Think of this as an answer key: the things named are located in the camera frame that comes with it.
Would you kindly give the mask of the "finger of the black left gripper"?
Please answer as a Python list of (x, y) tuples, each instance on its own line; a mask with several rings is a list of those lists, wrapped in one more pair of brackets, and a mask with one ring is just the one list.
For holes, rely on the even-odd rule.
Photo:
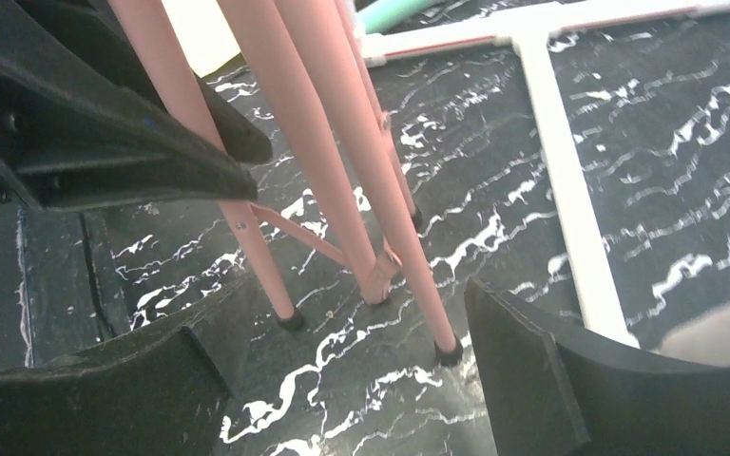
[[(158, 108), (164, 109), (157, 90), (152, 85), (136, 52), (131, 50), (122, 26), (107, 1), (89, 1), (100, 20), (111, 30), (125, 55), (128, 69), (119, 69), (118, 64), (109, 64), (108, 68), (118, 70), (117, 76), (109, 80), (117, 86), (126, 87)], [(255, 127), (242, 113), (218, 94), (211, 86), (191, 71), (201, 91), (207, 108), (211, 114), (227, 153), (238, 162), (263, 164), (273, 158), (273, 147), (269, 137)]]
[(89, 1), (0, 1), (0, 203), (86, 211), (253, 200), (248, 163), (109, 80), (128, 69)]

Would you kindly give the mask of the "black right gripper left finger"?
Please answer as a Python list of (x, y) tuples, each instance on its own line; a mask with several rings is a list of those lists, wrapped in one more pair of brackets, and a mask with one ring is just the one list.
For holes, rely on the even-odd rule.
[(209, 454), (258, 304), (240, 279), (42, 367), (1, 370), (0, 455)]

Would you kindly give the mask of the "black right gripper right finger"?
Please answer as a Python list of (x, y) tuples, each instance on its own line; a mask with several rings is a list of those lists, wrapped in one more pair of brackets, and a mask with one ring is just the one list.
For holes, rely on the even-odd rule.
[(730, 455), (730, 368), (618, 343), (471, 280), (469, 331), (501, 455)]

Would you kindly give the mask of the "pink music stand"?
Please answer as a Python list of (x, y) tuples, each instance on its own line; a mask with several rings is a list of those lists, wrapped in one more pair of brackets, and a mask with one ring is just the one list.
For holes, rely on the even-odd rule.
[(221, 12), (258, 79), (336, 244), (249, 198), (221, 203), (283, 327), (300, 323), (259, 229), (265, 220), (351, 270), (382, 302), (401, 273), (440, 364), (462, 357), (417, 236), (420, 219), (342, 1), (223, 1)]

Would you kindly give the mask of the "yellow sheet music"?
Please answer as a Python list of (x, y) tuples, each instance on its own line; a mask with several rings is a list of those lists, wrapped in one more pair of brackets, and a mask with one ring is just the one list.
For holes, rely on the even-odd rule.
[(240, 54), (239, 45), (215, 0), (163, 0), (191, 68), (204, 77)]

